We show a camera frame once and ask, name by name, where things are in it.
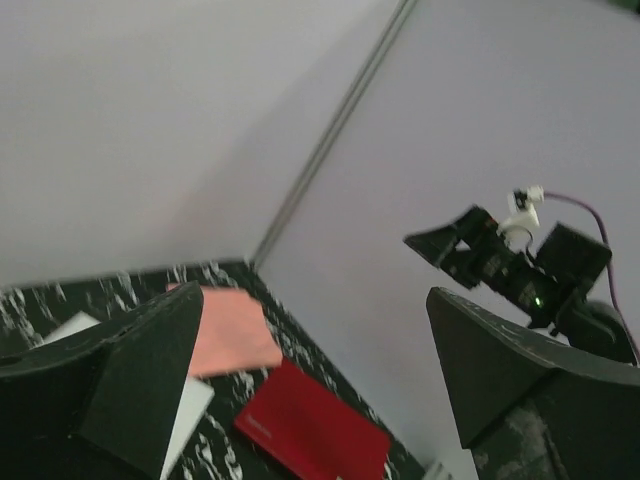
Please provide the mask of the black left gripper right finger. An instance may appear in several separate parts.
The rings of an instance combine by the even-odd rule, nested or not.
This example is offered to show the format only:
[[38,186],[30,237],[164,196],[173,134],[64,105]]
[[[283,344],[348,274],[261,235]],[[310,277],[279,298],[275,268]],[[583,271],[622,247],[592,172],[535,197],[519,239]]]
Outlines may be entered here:
[[445,288],[426,310],[460,444],[481,479],[636,479],[638,369]]

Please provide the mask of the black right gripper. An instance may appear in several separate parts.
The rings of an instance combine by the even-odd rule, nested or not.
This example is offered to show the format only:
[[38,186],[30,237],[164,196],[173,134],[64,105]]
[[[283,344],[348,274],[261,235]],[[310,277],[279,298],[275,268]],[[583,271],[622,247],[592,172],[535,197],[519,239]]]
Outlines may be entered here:
[[465,288],[483,284],[508,300],[530,318],[531,328],[546,328],[586,301],[612,251],[560,222],[535,255],[511,250],[506,235],[525,231],[510,226],[501,232],[485,209],[473,206],[454,223],[408,234],[403,242],[435,268],[452,264],[452,277]]

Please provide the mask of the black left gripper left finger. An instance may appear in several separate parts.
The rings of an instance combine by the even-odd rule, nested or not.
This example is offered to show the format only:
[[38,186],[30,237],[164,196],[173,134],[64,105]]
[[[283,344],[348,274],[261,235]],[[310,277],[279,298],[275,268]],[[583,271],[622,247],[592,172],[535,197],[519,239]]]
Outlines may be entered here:
[[189,282],[2,357],[2,478],[160,478],[202,309]]

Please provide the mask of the white printed paper sheet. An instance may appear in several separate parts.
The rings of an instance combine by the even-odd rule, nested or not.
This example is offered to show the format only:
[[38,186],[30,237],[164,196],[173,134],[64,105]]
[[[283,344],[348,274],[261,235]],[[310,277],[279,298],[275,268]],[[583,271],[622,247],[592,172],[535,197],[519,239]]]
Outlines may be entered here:
[[[99,321],[94,317],[85,312],[79,312],[47,335],[42,341],[42,345],[61,340],[98,324]],[[212,398],[212,387],[195,378],[188,377],[186,379],[165,455],[161,479],[169,477]]]

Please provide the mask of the red plastic clip folder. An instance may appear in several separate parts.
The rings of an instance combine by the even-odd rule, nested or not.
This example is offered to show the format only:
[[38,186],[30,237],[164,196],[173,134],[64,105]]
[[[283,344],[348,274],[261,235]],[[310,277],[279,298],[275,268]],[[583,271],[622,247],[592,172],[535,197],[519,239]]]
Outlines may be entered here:
[[234,426],[300,479],[384,477],[389,435],[287,359]]

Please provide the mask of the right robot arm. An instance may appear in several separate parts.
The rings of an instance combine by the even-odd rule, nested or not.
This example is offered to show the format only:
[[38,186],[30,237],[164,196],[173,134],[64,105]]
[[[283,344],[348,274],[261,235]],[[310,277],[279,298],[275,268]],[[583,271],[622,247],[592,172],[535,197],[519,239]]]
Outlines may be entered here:
[[472,206],[454,221],[412,233],[405,244],[459,285],[481,284],[525,313],[532,330],[563,335],[569,344],[591,354],[634,365],[632,342],[620,314],[609,304],[589,299],[596,281],[609,266],[612,251],[563,223],[557,223],[533,252],[511,244],[533,235],[530,215],[498,222]]

